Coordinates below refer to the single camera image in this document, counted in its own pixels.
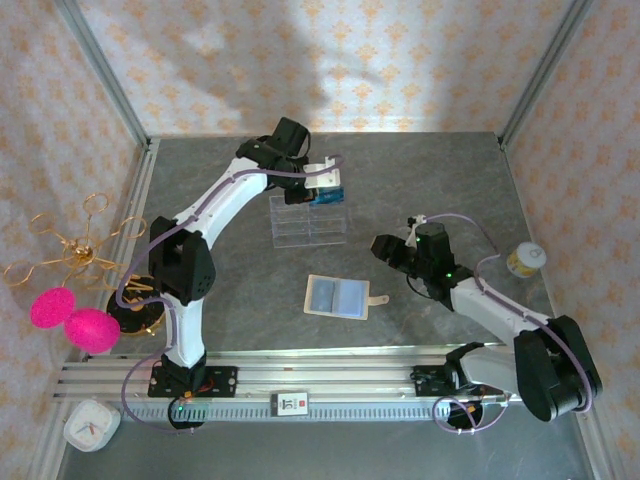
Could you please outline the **beige leather card holder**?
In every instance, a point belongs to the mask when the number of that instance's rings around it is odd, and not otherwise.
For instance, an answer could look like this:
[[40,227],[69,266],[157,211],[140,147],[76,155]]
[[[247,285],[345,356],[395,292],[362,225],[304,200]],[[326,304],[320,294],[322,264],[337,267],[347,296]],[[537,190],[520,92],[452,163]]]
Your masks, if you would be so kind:
[[307,280],[307,288],[303,307],[304,313],[342,319],[366,320],[368,318],[368,311],[370,307],[386,305],[390,300],[390,297],[387,294],[371,296],[370,282],[367,280],[358,280],[364,281],[368,284],[368,298],[364,310],[364,315],[360,318],[346,318],[340,316],[333,311],[333,300],[336,286],[341,280],[353,279],[343,279],[310,274]]

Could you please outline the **clear acrylic tiered card stand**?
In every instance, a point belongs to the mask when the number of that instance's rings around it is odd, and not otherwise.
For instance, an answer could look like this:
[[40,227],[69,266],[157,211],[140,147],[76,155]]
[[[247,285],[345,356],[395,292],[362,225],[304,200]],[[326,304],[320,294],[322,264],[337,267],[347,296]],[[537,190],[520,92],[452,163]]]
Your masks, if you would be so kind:
[[269,207],[275,248],[340,245],[347,241],[344,202],[287,205],[283,196],[271,196]]

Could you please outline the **yellow white jar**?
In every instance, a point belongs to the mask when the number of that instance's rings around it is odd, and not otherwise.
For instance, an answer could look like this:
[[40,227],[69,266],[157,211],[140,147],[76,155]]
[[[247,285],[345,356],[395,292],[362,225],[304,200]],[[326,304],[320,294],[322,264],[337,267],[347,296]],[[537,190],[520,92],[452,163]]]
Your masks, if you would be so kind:
[[534,242],[522,242],[508,255],[506,266],[518,278],[529,278],[546,264],[545,250]]

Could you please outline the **white number tag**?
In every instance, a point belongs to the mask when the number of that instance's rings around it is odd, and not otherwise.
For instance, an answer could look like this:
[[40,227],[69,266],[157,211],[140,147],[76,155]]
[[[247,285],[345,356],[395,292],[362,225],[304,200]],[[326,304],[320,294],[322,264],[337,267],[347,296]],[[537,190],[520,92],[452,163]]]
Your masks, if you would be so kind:
[[274,417],[307,416],[309,396],[304,391],[276,392],[271,395],[271,415]]

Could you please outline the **black gold round plate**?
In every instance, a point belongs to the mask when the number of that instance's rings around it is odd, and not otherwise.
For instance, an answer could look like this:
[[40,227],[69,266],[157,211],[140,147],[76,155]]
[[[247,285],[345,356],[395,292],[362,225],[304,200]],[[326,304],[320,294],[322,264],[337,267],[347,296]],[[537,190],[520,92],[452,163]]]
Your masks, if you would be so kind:
[[[158,295],[150,276],[133,275],[123,290],[122,299],[133,304]],[[165,317],[165,307],[161,302],[154,302],[132,309],[123,308],[116,301],[116,292],[113,292],[106,305],[106,313],[117,320],[122,335],[154,335]]]

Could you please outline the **white square alarm clock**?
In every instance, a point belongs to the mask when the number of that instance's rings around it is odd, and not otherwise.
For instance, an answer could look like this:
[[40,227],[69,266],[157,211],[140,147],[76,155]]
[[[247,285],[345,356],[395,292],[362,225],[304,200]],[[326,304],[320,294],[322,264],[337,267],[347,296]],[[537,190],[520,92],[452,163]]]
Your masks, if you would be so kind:
[[63,438],[81,452],[96,452],[111,440],[120,423],[121,414],[115,407],[86,399],[71,412],[63,429]]

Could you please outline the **aluminium frame rail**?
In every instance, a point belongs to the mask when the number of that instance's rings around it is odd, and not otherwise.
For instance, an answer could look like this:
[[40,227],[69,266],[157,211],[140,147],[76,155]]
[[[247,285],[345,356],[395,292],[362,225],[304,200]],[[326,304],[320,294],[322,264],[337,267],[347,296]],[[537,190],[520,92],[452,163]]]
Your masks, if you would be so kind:
[[[140,215],[144,211],[159,144],[158,138],[151,139],[149,145],[142,149],[122,203],[119,221],[131,215]],[[27,480],[57,480],[68,446],[63,435],[64,427],[79,402],[79,399],[73,398],[51,398],[45,432],[38,440]]]
[[[500,142],[498,137],[498,146],[504,158],[505,164],[509,169],[512,183],[514,185],[520,207],[525,219],[529,236],[532,240],[537,240],[529,215],[526,212],[526,202],[521,191],[514,167],[511,166],[508,149],[506,144]],[[553,313],[559,311],[557,302],[553,299],[553,295],[549,290],[548,275],[542,270],[541,278],[544,281],[545,291],[547,293],[551,310]],[[583,462],[587,469],[587,477],[589,480],[629,480],[622,462],[622,457],[616,449],[614,435],[611,425],[607,420],[607,411],[602,405],[593,406],[589,413],[572,414],[573,424],[575,426],[576,435],[579,437],[579,443],[582,448]]]

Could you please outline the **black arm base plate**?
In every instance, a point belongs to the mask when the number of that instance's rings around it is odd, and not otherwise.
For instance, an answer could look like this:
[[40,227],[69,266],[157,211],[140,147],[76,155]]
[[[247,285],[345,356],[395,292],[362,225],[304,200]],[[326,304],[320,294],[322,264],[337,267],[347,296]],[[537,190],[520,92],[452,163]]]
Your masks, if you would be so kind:
[[501,395],[494,387],[472,383],[462,373],[447,365],[416,365],[410,374],[418,397]]
[[233,398],[238,368],[207,365],[194,375],[170,373],[162,366],[152,368],[147,395],[151,398]]

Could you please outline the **aluminium frame post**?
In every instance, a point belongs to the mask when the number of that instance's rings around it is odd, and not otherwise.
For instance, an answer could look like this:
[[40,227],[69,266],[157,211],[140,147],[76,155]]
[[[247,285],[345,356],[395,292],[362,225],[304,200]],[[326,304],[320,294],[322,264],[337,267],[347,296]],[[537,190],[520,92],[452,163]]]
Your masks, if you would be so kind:
[[83,14],[78,0],[53,1],[105,88],[106,93],[114,103],[129,133],[137,144],[147,147],[150,142],[150,136],[130,103],[121,82]]
[[530,111],[551,79],[594,0],[571,0],[569,8],[537,63],[505,127],[497,136],[500,150],[506,152],[515,140]]

